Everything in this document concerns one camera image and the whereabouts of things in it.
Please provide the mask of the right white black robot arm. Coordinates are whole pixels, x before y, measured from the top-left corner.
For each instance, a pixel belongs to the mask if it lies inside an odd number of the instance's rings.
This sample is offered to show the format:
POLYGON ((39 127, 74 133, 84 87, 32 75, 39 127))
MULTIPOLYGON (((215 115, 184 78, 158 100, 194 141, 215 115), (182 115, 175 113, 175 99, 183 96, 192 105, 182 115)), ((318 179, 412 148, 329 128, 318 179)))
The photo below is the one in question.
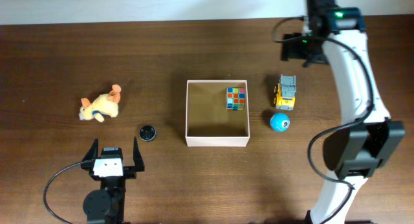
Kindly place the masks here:
POLYGON ((306 223, 344 223, 359 189, 383 167, 405 135, 385 107, 371 69, 364 17, 336 0, 306 0, 302 32, 281 39, 281 59, 331 67, 341 124, 322 131, 325 183, 306 223))

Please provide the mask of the blue toy ball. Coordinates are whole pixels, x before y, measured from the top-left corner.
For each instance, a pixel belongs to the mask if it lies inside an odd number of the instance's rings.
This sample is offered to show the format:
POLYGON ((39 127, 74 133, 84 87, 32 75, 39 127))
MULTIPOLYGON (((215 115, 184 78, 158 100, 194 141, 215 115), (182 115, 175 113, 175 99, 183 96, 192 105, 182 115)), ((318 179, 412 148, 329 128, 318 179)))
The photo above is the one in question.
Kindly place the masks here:
POLYGON ((277 132, 288 130, 290 126, 290 119, 284 113, 275 113, 270 119, 270 127, 277 132))

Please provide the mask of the multicolour puzzle cube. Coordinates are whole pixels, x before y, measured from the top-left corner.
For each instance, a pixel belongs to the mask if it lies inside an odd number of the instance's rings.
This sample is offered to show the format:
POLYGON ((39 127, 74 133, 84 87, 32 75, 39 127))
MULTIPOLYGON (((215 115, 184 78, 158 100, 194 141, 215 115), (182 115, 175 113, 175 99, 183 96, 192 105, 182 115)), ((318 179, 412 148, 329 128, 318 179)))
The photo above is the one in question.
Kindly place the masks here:
POLYGON ((246 91, 242 87, 228 87, 226 89, 226 110, 242 111, 246 106, 246 91))

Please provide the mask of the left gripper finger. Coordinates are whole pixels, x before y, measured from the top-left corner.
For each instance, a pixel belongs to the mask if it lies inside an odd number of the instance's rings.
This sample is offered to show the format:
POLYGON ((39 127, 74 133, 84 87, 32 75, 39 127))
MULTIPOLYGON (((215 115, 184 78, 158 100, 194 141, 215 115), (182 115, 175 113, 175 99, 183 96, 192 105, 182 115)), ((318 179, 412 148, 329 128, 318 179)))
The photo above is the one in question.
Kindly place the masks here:
POLYGON ((94 139, 90 149, 85 154, 82 161, 91 161, 97 158, 97 156, 98 156, 98 139, 94 139))
POLYGON ((142 158, 142 155, 140 153, 139 147, 138 147, 138 141, 137 138, 134 137, 133 140, 133 161, 135 164, 135 168, 143 168, 144 167, 144 161, 142 158))

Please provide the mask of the yellow grey toy truck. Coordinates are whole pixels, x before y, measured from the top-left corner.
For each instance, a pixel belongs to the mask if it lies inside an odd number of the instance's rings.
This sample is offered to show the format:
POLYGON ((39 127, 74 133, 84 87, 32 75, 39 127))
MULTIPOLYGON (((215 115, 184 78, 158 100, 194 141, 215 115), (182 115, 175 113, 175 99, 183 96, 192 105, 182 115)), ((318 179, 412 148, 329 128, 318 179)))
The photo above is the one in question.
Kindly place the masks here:
POLYGON ((276 97, 274 105, 276 109, 292 111, 296 102, 296 77, 281 75, 277 86, 274 88, 276 97))

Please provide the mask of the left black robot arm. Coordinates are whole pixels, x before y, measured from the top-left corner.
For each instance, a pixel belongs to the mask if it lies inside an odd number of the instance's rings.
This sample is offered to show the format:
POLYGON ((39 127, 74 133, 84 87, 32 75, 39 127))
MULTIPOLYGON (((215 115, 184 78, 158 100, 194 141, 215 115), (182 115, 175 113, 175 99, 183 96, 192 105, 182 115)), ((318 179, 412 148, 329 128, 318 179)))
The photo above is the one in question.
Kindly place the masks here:
POLYGON ((100 188, 87 194, 83 201, 87 223, 124 222, 125 183, 145 170, 137 139, 133 139, 133 162, 132 166, 124 166, 121 148, 98 151, 98 139, 94 140, 81 164, 94 181, 100 182, 100 188))

